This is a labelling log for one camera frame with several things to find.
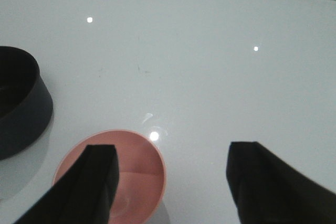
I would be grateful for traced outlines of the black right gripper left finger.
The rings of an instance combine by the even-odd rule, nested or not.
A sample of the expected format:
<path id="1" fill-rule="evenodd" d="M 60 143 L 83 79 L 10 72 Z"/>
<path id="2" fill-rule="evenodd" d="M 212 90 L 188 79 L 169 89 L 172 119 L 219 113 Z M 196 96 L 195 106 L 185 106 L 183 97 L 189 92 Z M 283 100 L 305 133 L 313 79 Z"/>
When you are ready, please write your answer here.
<path id="1" fill-rule="evenodd" d="M 88 145 L 16 223 L 108 223 L 119 183 L 114 145 Z"/>

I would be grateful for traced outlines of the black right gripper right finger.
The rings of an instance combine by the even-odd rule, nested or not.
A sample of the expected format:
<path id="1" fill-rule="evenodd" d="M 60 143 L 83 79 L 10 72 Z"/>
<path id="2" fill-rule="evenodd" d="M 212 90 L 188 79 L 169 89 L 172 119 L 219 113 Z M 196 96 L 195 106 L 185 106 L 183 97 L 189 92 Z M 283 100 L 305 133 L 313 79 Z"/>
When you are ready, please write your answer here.
<path id="1" fill-rule="evenodd" d="M 335 193 L 258 142 L 232 142 L 226 178 L 241 223 L 335 223 Z"/>

